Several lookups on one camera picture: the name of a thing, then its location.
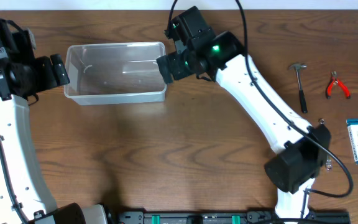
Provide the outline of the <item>clear plastic container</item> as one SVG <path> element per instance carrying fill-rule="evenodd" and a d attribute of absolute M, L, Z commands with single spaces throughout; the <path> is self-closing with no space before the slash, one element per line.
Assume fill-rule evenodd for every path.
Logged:
<path fill-rule="evenodd" d="M 167 85 L 156 59 L 165 54 L 162 42 L 72 45 L 64 94 L 83 106 L 164 101 Z"/>

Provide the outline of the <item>small steel hammer black grip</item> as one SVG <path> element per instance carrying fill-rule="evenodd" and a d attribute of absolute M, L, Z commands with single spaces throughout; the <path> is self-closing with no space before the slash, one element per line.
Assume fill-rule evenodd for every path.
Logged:
<path fill-rule="evenodd" d="M 300 76 L 300 71 L 306 67 L 307 66 L 305 64 L 294 63 L 294 64 L 290 65 L 288 68 L 289 70 L 294 69 L 294 71 L 296 73 L 296 77 L 297 77 L 297 81 L 298 81 L 298 88 L 299 88 L 300 106 L 301 106 L 302 113 L 308 112 L 306 98 L 305 98 L 305 94 L 303 91 L 303 86 L 301 83 L 301 76 Z"/>

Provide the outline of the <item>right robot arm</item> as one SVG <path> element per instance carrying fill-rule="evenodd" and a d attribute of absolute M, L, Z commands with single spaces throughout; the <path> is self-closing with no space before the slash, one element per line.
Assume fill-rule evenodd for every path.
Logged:
<path fill-rule="evenodd" d="M 247 47 L 229 31 L 215 33 L 197 7 L 169 16 L 164 34 L 175 43 L 173 53 L 157 59 L 164 82 L 195 75 L 231 94 L 275 153 L 264 170 L 277 188 L 277 218 L 286 223 L 309 219 L 309 194 L 329 152 L 327 127 L 314 128 L 296 114 L 260 74 Z"/>

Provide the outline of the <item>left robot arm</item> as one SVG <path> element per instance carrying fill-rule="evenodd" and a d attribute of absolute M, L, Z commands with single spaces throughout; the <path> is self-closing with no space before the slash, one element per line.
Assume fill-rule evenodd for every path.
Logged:
<path fill-rule="evenodd" d="M 102 204 L 59 207 L 43 178 L 30 130 L 30 97 L 67 85 L 59 54 L 35 57 L 29 29 L 0 19 L 0 223 L 111 223 Z"/>

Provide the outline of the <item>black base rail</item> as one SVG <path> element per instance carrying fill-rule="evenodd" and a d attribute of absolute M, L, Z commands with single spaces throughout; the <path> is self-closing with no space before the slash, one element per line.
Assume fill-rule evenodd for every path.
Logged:
<path fill-rule="evenodd" d="M 351 224 L 347 212 L 310 212 L 304 218 L 280 218 L 268 210 L 233 213 L 149 213 L 124 212 L 117 216 L 118 224 Z"/>

